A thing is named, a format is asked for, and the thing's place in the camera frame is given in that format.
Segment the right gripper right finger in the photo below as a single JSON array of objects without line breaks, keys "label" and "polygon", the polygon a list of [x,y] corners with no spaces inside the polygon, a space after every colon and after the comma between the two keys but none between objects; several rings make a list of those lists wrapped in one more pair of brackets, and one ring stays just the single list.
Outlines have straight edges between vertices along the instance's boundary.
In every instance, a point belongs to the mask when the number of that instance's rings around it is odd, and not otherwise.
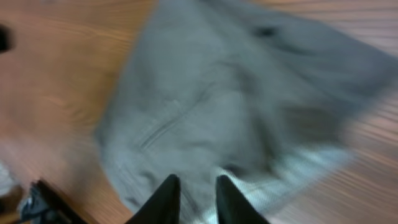
[{"label": "right gripper right finger", "polygon": [[219,224],[270,224],[226,175],[216,180],[216,208]]}]

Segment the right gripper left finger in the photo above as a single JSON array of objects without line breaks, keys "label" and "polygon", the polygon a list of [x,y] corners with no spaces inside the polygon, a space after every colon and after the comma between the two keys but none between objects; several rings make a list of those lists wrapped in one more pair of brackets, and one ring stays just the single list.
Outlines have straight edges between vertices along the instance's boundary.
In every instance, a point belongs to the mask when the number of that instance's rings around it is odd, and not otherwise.
[{"label": "right gripper left finger", "polygon": [[179,224],[180,179],[170,174],[125,224]]}]

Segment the grey khaki shorts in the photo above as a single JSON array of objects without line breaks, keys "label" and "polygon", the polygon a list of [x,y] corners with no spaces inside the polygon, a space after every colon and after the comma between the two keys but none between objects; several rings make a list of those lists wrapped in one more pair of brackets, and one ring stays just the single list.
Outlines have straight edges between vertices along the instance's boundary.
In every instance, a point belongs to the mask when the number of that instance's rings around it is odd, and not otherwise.
[{"label": "grey khaki shorts", "polygon": [[160,1],[96,129],[103,169],[136,212],[170,175],[182,223],[213,223],[227,175],[268,212],[346,162],[342,126],[397,59],[311,19],[246,1]]}]

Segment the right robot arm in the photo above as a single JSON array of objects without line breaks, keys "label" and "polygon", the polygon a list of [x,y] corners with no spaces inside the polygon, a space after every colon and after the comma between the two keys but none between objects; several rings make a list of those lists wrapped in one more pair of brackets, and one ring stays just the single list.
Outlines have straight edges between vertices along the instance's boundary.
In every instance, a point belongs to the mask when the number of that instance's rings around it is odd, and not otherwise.
[{"label": "right robot arm", "polygon": [[[169,175],[143,207],[126,224],[177,224],[180,218],[181,183]],[[269,224],[249,203],[229,177],[216,180],[216,210],[219,224]],[[86,224],[45,182],[32,183],[21,203],[18,223]]]}]

